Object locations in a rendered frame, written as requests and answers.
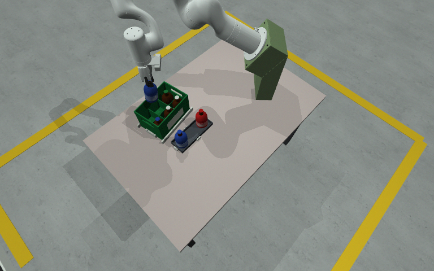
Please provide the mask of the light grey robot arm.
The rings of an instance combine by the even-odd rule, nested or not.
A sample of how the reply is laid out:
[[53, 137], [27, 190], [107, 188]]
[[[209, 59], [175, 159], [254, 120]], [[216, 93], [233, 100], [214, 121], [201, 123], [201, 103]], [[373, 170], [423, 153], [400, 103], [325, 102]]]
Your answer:
[[[164, 46], [157, 22], [147, 12], [136, 7], [133, 0], [110, 1], [117, 17], [139, 20], [149, 28], [150, 33], [147, 34], [144, 34], [139, 27], [130, 27], [124, 32], [134, 63], [138, 66], [154, 65], [155, 71], [160, 71], [161, 54], [150, 55], [150, 52]], [[196, 30], [205, 24], [212, 26], [218, 38], [244, 51], [244, 57], [248, 61], [255, 59], [265, 46], [267, 40], [265, 28], [253, 30], [227, 15], [218, 0], [172, 0], [172, 2], [188, 28]]]

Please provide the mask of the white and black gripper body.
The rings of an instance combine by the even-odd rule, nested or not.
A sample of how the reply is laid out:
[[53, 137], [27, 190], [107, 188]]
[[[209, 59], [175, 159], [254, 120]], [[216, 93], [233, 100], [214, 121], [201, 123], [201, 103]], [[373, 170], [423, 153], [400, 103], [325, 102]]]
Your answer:
[[145, 66], [137, 66], [138, 72], [141, 78], [141, 81], [144, 82], [144, 77], [147, 77], [149, 81], [151, 81], [151, 75], [152, 75], [152, 66], [151, 65], [145, 65]]

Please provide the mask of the blue-labeled bottle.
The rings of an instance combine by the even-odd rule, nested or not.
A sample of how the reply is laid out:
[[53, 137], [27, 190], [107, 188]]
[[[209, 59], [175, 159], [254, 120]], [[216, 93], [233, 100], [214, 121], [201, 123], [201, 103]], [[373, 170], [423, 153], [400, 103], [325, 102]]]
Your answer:
[[154, 103], [158, 100], [158, 89], [153, 83], [154, 87], [148, 87], [146, 84], [144, 86], [145, 99], [149, 103]]
[[188, 137], [184, 131], [178, 130], [175, 134], [175, 142], [177, 147], [185, 148], [188, 145]]

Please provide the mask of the brown bottle with blue cap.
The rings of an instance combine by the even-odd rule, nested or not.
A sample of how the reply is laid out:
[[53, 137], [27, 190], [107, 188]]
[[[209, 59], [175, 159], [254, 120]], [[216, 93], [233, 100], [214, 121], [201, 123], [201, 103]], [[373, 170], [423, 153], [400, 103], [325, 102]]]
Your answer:
[[163, 121], [163, 119], [160, 119], [159, 117], [156, 117], [155, 121], [154, 121], [154, 124], [158, 126], [162, 121]]

